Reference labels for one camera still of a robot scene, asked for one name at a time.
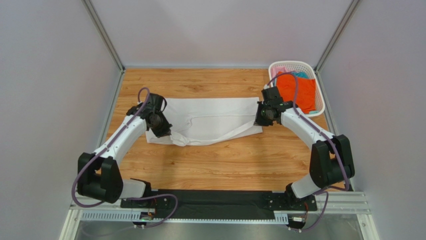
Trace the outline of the white t shirt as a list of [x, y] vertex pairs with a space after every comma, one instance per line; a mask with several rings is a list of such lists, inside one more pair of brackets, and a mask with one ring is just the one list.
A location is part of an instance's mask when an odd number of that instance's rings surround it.
[[146, 132], [149, 144], [208, 146], [263, 132], [254, 124], [258, 97], [167, 98], [165, 118], [172, 124], [170, 135], [156, 137]]

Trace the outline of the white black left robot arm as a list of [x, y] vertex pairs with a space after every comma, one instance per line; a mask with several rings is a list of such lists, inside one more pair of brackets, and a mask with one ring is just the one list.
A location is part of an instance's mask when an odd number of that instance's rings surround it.
[[148, 183], [123, 179], [120, 164], [136, 140], [145, 133], [153, 133], [158, 138], [171, 134], [172, 125], [164, 115], [166, 106], [163, 96], [149, 93], [144, 101], [127, 111], [121, 125], [105, 143], [92, 153], [82, 153], [73, 183], [76, 193], [111, 204], [120, 199], [144, 197]]

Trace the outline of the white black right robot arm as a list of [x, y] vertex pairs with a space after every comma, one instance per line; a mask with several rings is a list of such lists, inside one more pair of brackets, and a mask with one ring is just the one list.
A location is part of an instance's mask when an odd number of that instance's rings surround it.
[[254, 124], [268, 127], [280, 124], [295, 133], [310, 149], [308, 173], [290, 183], [285, 193], [290, 199], [304, 199], [355, 175], [349, 139], [324, 130], [308, 118], [293, 101], [284, 101], [277, 87], [261, 91]]

